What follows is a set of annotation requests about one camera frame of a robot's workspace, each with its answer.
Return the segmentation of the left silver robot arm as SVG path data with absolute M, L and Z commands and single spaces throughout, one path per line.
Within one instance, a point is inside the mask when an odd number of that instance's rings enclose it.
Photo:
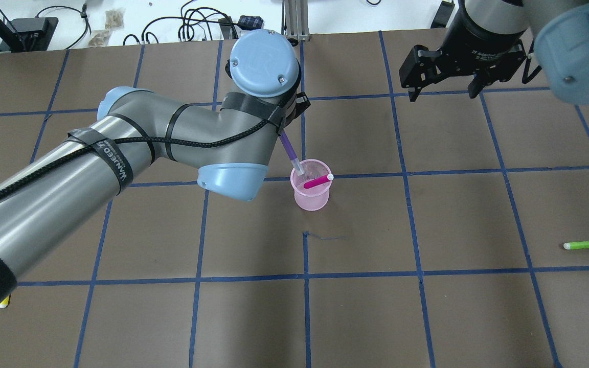
M 236 40 L 218 111 L 120 86 L 95 123 L 0 184 L 0 302 L 76 228 L 159 158 L 198 170 L 208 191 L 249 202 L 279 135 L 309 107 L 292 44 L 271 30 Z

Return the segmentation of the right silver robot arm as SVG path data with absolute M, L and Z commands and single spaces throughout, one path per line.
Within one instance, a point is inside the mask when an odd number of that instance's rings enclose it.
M 543 72 L 552 93 L 589 105 L 589 1 L 459 1 L 434 51 L 415 45 L 399 69 L 411 102 L 430 84 L 471 76 L 471 98 L 507 82 L 524 61 L 535 61 L 524 82 Z

